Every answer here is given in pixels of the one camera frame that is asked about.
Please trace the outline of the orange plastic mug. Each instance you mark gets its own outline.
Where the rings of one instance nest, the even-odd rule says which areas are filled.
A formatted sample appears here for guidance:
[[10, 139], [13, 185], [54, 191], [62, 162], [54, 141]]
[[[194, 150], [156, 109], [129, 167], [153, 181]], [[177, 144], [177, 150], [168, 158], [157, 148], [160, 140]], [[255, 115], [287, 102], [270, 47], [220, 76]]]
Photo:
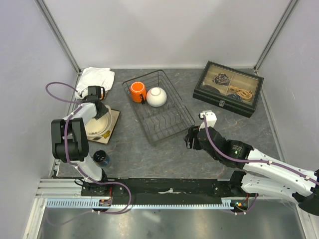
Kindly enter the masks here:
[[142, 104], [145, 103], [147, 90], [144, 83], [139, 81], [132, 83], [130, 86], [130, 92], [134, 102]]

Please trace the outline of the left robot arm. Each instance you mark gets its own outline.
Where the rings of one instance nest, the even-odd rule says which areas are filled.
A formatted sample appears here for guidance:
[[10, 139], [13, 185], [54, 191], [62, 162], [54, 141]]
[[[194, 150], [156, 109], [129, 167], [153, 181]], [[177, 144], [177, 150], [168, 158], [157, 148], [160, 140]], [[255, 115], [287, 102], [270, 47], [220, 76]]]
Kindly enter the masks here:
[[109, 110], [103, 105], [105, 88], [89, 86], [88, 93], [77, 108], [62, 119], [51, 122], [52, 154], [55, 159], [71, 165], [85, 182], [93, 183], [92, 190], [99, 196], [109, 192], [109, 183], [104, 170], [89, 156], [89, 143], [85, 125], [91, 119], [99, 119]]

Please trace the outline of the white ceramic bowl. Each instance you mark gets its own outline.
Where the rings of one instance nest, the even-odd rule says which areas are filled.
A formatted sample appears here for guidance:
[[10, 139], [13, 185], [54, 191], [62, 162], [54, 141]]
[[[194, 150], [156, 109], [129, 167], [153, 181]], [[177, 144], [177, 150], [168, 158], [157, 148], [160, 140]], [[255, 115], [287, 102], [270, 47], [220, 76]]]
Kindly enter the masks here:
[[153, 87], [148, 90], [146, 100], [151, 107], [161, 107], [167, 101], [167, 94], [164, 89]]

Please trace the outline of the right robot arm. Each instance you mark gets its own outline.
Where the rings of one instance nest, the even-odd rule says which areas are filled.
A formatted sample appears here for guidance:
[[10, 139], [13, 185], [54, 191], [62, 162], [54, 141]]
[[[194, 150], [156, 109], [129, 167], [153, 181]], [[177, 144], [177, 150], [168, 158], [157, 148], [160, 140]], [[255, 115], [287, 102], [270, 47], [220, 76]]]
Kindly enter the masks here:
[[319, 214], [319, 172], [291, 166], [238, 140], [225, 139], [212, 127], [189, 127], [184, 137], [186, 147], [204, 150], [227, 167], [242, 170], [233, 173], [228, 190], [281, 197], [305, 212]]

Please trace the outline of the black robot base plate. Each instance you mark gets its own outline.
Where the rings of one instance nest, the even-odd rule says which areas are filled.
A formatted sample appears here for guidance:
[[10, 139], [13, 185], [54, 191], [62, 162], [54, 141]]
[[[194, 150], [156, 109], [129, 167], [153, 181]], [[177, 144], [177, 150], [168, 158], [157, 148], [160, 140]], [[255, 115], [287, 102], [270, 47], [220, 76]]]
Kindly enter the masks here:
[[127, 204], [220, 203], [222, 198], [246, 197], [241, 188], [229, 181], [182, 178], [112, 178], [110, 185], [74, 180], [82, 187], [82, 196], [107, 197], [112, 202]]

